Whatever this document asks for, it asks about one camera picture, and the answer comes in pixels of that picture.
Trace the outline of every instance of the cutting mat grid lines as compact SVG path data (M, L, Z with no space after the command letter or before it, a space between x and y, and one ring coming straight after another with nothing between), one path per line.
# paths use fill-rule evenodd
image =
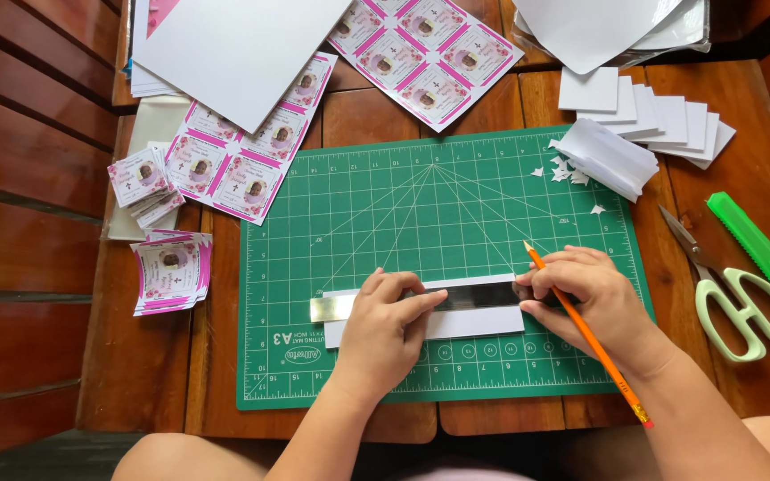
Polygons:
M528 270L566 244L611 256L652 313L628 206L591 180L552 181L569 126L303 151L262 227L241 235L237 407L310 406L334 369L310 298L376 267L423 281ZM543 176L531 173L544 168ZM595 205L606 210L590 214ZM614 392L602 365L535 319L525 333L427 341L386 401Z

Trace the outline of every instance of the orange pencil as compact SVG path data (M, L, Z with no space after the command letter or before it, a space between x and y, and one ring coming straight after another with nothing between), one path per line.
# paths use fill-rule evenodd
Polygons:
M528 250L528 255L531 259L533 259L534 264L537 265L537 268L545 269L545 263L542 262L542 257L540 257L539 253L537 253L533 247L529 246L527 240L524 241L524 248ZM641 421L643 427L647 429L653 427L654 424L651 420L649 420L647 411L641 406L641 400L637 399L637 396L631 390L629 384L626 383L626 379L624 379L623 375L619 373L617 366L614 365L614 362L611 360L611 358L607 356L605 349L603 349L602 345L599 344L599 341L596 340L596 336L593 335L593 331L591 331L587 323L584 322L581 314L575 310L572 302L569 301L569 298L567 298L565 294L563 294L562 290L557 289L556 286L552 286L551 290L554 291L554 295L556 295L557 298L561 301L563 308L567 313L569 313L569 317L572 318L572 322L574 322L576 327L578 327L578 331L580 331L581 335L584 336L587 344L590 344L590 347L592 347L596 355L599 356L599 361L602 362L602 365L605 366L605 370L608 372L608 374L611 375L611 378L614 379L614 382L619 388L619 392L623 393L623 397L629 401L629 405L631 406L631 409L635 411L637 419Z

